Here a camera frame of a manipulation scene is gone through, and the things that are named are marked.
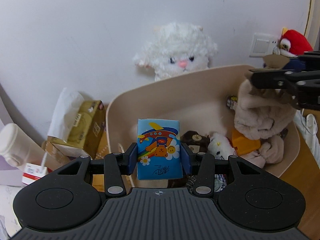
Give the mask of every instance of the patterned cloth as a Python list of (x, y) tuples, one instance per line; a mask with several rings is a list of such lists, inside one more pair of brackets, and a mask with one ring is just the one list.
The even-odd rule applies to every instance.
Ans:
[[(193, 191), (193, 187), (195, 185), (195, 181), (197, 179), (197, 175), (189, 176), (187, 175), (188, 181), (186, 183), (186, 187), (190, 193)], [(219, 192), (224, 189), (227, 185), (227, 180), (223, 175), (216, 174), (214, 176), (214, 192)]]

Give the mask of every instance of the tissue box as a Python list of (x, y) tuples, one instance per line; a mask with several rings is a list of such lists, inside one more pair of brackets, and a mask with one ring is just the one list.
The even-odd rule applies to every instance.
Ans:
[(49, 142), (65, 156), (89, 155), (94, 159), (106, 125), (105, 118), (106, 110), (101, 101), (85, 101), (78, 111), (68, 141), (50, 138)]
[(138, 120), (138, 179), (180, 179), (180, 123)]

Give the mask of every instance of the wall light switch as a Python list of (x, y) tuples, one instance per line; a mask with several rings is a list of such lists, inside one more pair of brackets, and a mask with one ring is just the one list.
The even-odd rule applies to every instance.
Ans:
[(250, 57), (264, 57), (272, 54), (278, 45), (278, 37), (270, 34), (256, 33), (253, 38)]

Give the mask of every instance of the white flower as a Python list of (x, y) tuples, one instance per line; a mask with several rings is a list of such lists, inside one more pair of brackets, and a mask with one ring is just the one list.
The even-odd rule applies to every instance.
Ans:
[(166, 157), (166, 159), (171, 160), (172, 157), (175, 159), (179, 158), (179, 151), (180, 145), (177, 145), (176, 140), (172, 140), (170, 145), (167, 147), (168, 156)]
[(140, 160), (140, 163), (142, 163), (143, 166), (146, 166), (146, 165), (150, 164), (149, 163), (150, 161), (151, 161), (151, 159), (148, 158), (148, 156), (142, 156), (141, 160)]

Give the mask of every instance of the red and white box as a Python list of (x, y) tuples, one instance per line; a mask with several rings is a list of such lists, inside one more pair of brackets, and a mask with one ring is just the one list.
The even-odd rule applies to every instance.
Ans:
[(22, 182), (26, 185), (29, 185), (32, 182), (44, 177), (49, 172), (51, 172), (51, 170), (47, 167), (27, 163), (22, 175)]

